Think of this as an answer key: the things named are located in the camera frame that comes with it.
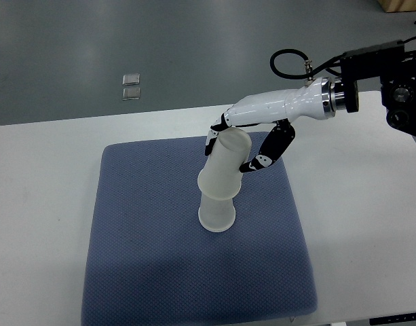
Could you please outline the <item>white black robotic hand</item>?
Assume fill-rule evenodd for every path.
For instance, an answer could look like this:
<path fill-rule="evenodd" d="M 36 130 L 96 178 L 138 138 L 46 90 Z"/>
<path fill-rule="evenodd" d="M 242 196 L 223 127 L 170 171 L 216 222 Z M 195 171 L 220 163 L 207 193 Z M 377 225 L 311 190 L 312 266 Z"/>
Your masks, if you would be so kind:
<path fill-rule="evenodd" d="M 231 127 L 273 124 L 273 129 L 262 142 L 255 157 L 243 163 L 239 170 L 241 173 L 249 173 L 271 166 L 295 139 L 293 121 L 301 116 L 315 120 L 326 120 L 335 116 L 330 91 L 330 79 L 321 77 L 299 89 L 246 96 L 223 112 L 211 125 L 206 138 L 205 155 L 212 153 L 219 135 Z"/>

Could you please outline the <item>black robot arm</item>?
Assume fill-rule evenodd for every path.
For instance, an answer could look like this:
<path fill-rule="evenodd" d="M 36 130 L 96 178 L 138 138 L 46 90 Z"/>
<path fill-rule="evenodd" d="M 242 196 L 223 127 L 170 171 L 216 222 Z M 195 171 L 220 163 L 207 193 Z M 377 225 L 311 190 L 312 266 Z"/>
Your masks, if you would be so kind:
<path fill-rule="evenodd" d="M 334 87 L 337 108 L 357 112 L 357 82 L 378 77 L 388 125 L 416 137 L 416 50 L 406 51 L 408 42 L 391 41 L 340 55 Z"/>

